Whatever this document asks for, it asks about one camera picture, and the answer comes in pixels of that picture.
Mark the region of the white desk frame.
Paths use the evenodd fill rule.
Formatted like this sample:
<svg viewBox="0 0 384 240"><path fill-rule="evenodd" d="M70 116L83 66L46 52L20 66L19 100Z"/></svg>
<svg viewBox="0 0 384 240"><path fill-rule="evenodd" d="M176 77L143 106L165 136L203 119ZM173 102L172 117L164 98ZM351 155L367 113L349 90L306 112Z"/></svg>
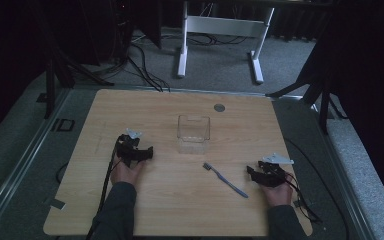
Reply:
<svg viewBox="0 0 384 240"><path fill-rule="evenodd" d="M264 77L259 58L275 8L269 7L262 21L194 16L188 13L188 8L188 1L185 1L183 3L182 14L182 46L177 75L179 77L186 75L188 56L187 37L189 33L250 37L258 40L256 48L250 52L249 56L255 81L258 84L262 84Z"/></svg>

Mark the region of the grey tape piece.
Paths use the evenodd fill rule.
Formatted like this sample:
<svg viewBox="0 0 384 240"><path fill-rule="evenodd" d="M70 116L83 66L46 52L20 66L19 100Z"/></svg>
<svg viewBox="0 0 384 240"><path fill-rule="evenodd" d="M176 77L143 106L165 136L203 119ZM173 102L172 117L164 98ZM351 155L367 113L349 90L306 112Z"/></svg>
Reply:
<svg viewBox="0 0 384 240"><path fill-rule="evenodd" d="M59 209L59 210L63 210L64 207L65 207L65 203L64 202L62 202L62 201L60 201L58 199L55 199L55 198L50 200L49 205L51 207L54 207L54 208Z"/></svg>

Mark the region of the blue toothbrush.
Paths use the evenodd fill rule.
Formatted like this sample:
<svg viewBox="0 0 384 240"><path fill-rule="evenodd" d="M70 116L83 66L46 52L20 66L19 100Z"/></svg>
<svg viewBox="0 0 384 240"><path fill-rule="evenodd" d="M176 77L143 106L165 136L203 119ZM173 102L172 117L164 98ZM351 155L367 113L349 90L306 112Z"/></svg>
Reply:
<svg viewBox="0 0 384 240"><path fill-rule="evenodd" d="M203 168L207 171L211 171L215 174L215 176L222 181L224 184L226 184L228 187L230 187L234 192L239 194L243 198L249 198L248 194L243 192L241 189L236 187L234 184L232 184L229 180L227 180L214 166L212 166L210 163L204 162Z"/></svg>

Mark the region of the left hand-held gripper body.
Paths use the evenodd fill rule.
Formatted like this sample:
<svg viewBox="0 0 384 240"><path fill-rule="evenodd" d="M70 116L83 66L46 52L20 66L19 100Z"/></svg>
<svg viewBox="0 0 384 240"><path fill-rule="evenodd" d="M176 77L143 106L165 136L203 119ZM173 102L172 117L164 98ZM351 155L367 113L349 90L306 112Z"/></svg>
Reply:
<svg viewBox="0 0 384 240"><path fill-rule="evenodd" d="M132 161L139 162L141 160L138 149L141 135L141 132L127 128L126 133L121 134L117 139L116 155L126 166L130 166Z"/></svg>

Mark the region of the black floor bracket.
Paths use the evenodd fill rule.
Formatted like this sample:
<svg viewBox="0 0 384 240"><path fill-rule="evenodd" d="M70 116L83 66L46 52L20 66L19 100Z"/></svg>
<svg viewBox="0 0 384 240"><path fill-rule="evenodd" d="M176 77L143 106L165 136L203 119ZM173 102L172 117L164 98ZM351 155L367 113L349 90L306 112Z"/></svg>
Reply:
<svg viewBox="0 0 384 240"><path fill-rule="evenodd" d="M74 129L75 121L72 119L57 118L52 125L53 132L71 132Z"/></svg>

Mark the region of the person's right hand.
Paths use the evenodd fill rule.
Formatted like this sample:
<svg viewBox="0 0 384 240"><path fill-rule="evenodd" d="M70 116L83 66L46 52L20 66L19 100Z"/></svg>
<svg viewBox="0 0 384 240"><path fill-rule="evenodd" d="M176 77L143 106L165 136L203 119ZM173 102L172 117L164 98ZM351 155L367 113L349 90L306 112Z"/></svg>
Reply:
<svg viewBox="0 0 384 240"><path fill-rule="evenodd" d="M293 189L289 184L283 183L276 187L262 186L261 189L270 207L291 204Z"/></svg>

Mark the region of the person's left hand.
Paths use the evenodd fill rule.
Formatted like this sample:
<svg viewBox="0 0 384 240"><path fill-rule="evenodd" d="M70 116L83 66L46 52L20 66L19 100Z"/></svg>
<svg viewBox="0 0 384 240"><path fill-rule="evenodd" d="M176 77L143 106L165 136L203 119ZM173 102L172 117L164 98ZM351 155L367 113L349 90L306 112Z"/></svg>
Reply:
<svg viewBox="0 0 384 240"><path fill-rule="evenodd" d="M146 162L141 161L134 168L130 168L120 158L114 158L110 174L111 183L125 182L135 185L145 165Z"/></svg>

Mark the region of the black tripod stand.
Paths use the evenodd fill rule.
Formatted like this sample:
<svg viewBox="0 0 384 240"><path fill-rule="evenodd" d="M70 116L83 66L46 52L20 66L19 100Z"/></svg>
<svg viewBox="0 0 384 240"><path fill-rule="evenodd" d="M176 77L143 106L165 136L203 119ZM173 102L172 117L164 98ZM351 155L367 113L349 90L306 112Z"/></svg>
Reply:
<svg viewBox="0 0 384 240"><path fill-rule="evenodd" d="M92 79L94 82L103 86L113 86L113 83L103 80L91 71L75 62L68 55L66 55L56 43L50 43L48 46L48 59L45 66L46 69L46 93L45 103L46 112L45 119L48 119L55 109L55 78L58 78L60 84L64 88L72 88L75 84L74 77L70 72L70 67L77 70L86 77Z"/></svg>
<svg viewBox="0 0 384 240"><path fill-rule="evenodd" d="M278 91L268 93L267 97L280 98L304 85L308 85L302 101L306 105L311 105L314 104L318 98L321 98L318 124L322 132L327 134L327 118L329 103L331 102L330 94L333 82L333 67L338 55L339 52L334 47L318 42L304 63L296 81Z"/></svg>

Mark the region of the clear plastic container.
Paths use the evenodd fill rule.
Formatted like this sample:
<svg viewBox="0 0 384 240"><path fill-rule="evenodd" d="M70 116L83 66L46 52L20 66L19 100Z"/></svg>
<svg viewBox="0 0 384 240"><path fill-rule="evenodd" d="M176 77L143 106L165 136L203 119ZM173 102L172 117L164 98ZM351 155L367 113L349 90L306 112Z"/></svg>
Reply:
<svg viewBox="0 0 384 240"><path fill-rule="evenodd" d="M210 118L198 115L179 115L177 139L178 151L181 154L205 154L210 140Z"/></svg>

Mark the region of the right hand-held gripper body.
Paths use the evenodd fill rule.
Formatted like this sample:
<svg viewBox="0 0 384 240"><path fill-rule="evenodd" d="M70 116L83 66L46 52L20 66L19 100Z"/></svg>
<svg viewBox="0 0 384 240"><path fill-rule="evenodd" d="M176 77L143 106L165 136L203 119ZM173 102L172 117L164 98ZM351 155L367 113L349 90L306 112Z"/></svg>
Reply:
<svg viewBox="0 0 384 240"><path fill-rule="evenodd" d="M286 171L281 168L282 165L293 165L292 159L286 158L277 153L265 156L258 162L261 168L261 176L258 183L266 187L277 187L286 182Z"/></svg>

